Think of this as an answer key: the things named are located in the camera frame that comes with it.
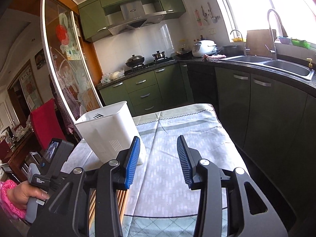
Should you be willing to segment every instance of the white rice cooker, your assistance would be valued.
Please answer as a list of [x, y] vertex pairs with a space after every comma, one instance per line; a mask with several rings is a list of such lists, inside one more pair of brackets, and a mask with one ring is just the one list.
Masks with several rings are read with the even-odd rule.
[[201, 40], [193, 45], [194, 57], [203, 57], [204, 54], [211, 55], [216, 52], [216, 43], [212, 40]]

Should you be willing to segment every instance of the range hood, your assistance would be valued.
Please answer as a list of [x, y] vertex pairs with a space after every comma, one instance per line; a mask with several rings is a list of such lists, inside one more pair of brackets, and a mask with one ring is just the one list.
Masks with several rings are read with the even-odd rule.
[[146, 14], [141, 0], [135, 0], [120, 5], [124, 21], [108, 26], [112, 35], [160, 23], [166, 15], [166, 11]]

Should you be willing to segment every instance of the white bin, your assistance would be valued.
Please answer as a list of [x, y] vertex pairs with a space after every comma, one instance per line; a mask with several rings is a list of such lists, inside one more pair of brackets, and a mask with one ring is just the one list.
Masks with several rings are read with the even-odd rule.
[[131, 146], [134, 136], [141, 141], [138, 165], [146, 157], [145, 145], [135, 126], [127, 102], [122, 101], [83, 114], [76, 127], [94, 151], [95, 155], [106, 163], [115, 159], [121, 150]]

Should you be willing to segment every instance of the faucet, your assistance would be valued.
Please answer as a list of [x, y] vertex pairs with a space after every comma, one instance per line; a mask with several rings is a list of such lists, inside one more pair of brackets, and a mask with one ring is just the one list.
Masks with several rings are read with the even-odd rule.
[[282, 21], [281, 21], [281, 19], [280, 19], [280, 16], [279, 16], [279, 14], [276, 12], [276, 10], [275, 9], [269, 9], [268, 10], [268, 14], [267, 14], [267, 19], [268, 19], [268, 23], [269, 23], [269, 32], [270, 32], [270, 37], [271, 37], [271, 43], [272, 43], [272, 50], [270, 50], [266, 45], [266, 48], [272, 53], [272, 58], [273, 58], [273, 60], [277, 60], [276, 58], [277, 58], [277, 52], [276, 52], [276, 46], [275, 46], [275, 44], [274, 44], [274, 37], [273, 37], [273, 32], [272, 32], [272, 28], [271, 28], [271, 24], [270, 24], [270, 18], [269, 18], [269, 16], [270, 16], [270, 12], [274, 12], [274, 14], [277, 16], [277, 19], [278, 19], [278, 21], [279, 21], [279, 24], [280, 24], [280, 28], [281, 28], [281, 32], [282, 32], [282, 36], [283, 37], [288, 37], [288, 34], [286, 33], [286, 31], [285, 31], [285, 29], [284, 29], [284, 26], [283, 26], [283, 24], [282, 24]]
[[232, 34], [233, 31], [237, 31], [237, 32], [240, 33], [240, 35], [241, 35], [241, 40], [242, 40], [242, 49], [243, 49], [243, 51], [244, 51], [244, 56], [247, 56], [247, 51], [250, 51], [250, 49], [246, 49], [246, 46], [245, 46], [245, 44], [244, 44], [244, 39], [242, 38], [241, 32], [240, 32], [238, 29], [233, 29], [233, 30], [230, 32], [230, 34]]

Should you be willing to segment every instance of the human hand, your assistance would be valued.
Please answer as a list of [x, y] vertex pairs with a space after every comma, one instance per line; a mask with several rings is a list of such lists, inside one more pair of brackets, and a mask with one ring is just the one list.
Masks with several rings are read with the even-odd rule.
[[30, 185], [28, 181], [24, 181], [14, 187], [7, 190], [7, 197], [15, 207], [21, 210], [26, 209], [26, 204], [29, 197], [36, 197], [41, 200], [49, 199], [49, 195], [43, 190]]

